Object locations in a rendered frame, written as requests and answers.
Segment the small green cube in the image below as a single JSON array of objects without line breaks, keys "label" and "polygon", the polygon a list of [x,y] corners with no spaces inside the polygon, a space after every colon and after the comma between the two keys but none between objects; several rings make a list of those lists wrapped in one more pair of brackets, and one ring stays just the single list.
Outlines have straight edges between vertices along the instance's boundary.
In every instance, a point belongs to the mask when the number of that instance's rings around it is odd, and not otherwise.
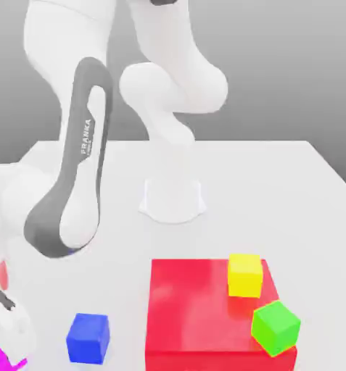
[{"label": "small green cube", "polygon": [[253,312],[251,336],[270,357],[277,357],[296,345],[300,326],[301,319],[275,300]]}]

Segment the large red box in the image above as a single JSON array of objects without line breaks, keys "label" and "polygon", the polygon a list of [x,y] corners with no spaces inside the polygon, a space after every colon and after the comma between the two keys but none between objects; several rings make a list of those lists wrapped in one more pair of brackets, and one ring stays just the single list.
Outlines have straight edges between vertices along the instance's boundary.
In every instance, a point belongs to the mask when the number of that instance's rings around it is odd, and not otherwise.
[{"label": "large red box", "polygon": [[152,261],[146,371],[294,371],[297,349],[270,357],[251,336],[255,309],[278,299],[267,262],[260,298],[228,294],[225,259]]}]

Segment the small yellow cube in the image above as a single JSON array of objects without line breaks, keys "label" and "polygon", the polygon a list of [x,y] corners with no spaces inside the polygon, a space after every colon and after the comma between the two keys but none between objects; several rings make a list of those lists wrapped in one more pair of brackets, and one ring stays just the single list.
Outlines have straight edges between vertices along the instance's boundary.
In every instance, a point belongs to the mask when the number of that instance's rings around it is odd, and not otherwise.
[{"label": "small yellow cube", "polygon": [[260,298],[263,266],[257,254],[230,254],[228,258],[228,295]]}]

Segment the small blue cube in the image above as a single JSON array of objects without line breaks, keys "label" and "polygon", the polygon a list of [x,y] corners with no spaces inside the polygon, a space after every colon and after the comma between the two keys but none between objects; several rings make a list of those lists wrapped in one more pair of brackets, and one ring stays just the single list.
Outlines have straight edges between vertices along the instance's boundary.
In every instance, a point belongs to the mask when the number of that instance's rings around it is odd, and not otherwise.
[{"label": "small blue cube", "polygon": [[66,337],[72,363],[103,364],[110,342],[110,324],[105,314],[77,313]]}]

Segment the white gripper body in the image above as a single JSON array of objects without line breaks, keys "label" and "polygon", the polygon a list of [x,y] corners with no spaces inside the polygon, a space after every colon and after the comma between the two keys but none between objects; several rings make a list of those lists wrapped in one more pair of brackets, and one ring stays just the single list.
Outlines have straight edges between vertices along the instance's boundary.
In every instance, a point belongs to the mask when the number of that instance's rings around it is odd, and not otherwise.
[{"label": "white gripper body", "polygon": [[0,349],[17,364],[35,351],[36,333],[24,306],[16,299],[12,302],[10,310],[0,302]]}]

